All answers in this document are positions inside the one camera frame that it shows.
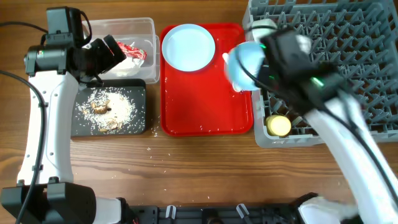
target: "wooden table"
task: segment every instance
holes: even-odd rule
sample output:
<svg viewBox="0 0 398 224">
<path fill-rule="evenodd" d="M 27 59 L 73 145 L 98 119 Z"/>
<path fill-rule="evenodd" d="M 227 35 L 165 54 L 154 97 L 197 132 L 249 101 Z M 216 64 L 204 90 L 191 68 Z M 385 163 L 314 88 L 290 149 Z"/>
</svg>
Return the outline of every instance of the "wooden table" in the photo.
<svg viewBox="0 0 398 224">
<path fill-rule="evenodd" d="M 46 28 L 46 8 L 67 4 L 85 11 L 91 20 L 151 17 L 160 35 L 171 24 L 240 24 L 248 3 L 247 0 L 64 1 L 23 4 L 26 1 L 3 0 L 0 22 L 26 21 Z M 31 45 L 39 44 L 41 35 L 28 27 L 0 28 L 0 69 L 26 77 L 22 59 Z M 262 149 L 254 141 L 253 130 L 239 136 L 172 138 L 160 128 L 159 98 L 159 85 L 149 85 L 149 130 L 140 136 L 71 141 L 75 183 L 93 188 L 97 196 L 124 197 L 131 205 L 290 202 L 309 192 L 318 192 L 331 200 L 353 202 L 348 184 L 325 145 Z M 0 187 L 3 188 L 15 186 L 24 157 L 30 106 L 28 88 L 0 76 L 0 105 Z M 154 137 L 150 129 L 158 126 L 158 136 Z M 397 170 L 397 144 L 380 144 L 380 147 Z M 0 208 L 0 223 L 14 221 Z"/>
</svg>

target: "light blue bowl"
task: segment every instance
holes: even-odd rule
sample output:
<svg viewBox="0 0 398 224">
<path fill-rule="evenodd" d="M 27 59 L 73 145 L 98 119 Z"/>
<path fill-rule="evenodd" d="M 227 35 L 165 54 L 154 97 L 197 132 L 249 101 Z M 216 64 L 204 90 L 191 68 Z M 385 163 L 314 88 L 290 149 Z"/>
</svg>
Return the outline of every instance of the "light blue bowl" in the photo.
<svg viewBox="0 0 398 224">
<path fill-rule="evenodd" d="M 239 59 L 243 66 L 253 76 L 257 78 L 257 73 L 260 70 L 262 62 L 266 57 L 260 44 L 257 42 L 244 42 L 239 44 Z M 236 60 L 236 48 L 235 47 L 230 53 L 228 63 L 224 65 L 224 70 L 230 82 L 233 84 L 234 89 L 237 91 L 246 90 L 253 91 L 259 88 L 254 84 L 248 75 L 239 66 Z"/>
</svg>

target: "candy wrapper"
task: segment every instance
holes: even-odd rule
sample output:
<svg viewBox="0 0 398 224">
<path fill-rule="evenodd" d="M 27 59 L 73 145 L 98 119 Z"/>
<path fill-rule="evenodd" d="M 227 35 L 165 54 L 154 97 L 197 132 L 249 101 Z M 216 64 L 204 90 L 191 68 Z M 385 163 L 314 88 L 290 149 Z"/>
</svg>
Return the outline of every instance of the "candy wrapper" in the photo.
<svg viewBox="0 0 398 224">
<path fill-rule="evenodd" d="M 139 71 L 141 65 L 144 63 L 144 60 L 147 57 L 147 52 L 119 41 L 118 45 L 127 58 L 121 63 L 117 64 L 114 68 L 112 68 L 112 70 L 129 70 L 128 72 L 117 72 L 117 76 L 135 75 Z"/>
</svg>

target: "clear plastic container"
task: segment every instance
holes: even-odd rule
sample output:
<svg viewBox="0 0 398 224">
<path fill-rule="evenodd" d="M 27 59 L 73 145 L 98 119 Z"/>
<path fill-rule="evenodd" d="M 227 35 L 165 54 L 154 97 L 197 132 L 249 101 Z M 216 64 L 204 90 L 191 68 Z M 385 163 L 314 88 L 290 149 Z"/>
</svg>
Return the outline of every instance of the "clear plastic container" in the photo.
<svg viewBox="0 0 398 224">
<path fill-rule="evenodd" d="M 147 84 L 159 81 L 160 42 L 155 35 L 155 25 L 151 18 L 104 19 L 90 21 L 90 24 L 93 32 L 92 40 L 102 39 L 110 34 L 116 41 L 147 52 L 147 57 L 137 73 L 129 68 L 117 69 L 115 67 L 101 74 L 102 79 L 140 78 Z M 86 21 L 83 21 L 83 26 L 88 30 Z"/>
</svg>

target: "round plate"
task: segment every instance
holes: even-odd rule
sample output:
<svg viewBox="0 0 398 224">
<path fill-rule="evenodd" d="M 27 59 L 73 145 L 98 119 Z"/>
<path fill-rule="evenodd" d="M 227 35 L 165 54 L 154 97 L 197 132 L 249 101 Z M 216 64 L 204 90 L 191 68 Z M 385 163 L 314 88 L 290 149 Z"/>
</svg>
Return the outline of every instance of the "round plate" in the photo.
<svg viewBox="0 0 398 224">
<path fill-rule="evenodd" d="M 173 68 L 192 72 L 209 64 L 216 50 L 211 34 L 195 24 L 184 24 L 170 30 L 162 42 L 164 59 Z"/>
</svg>

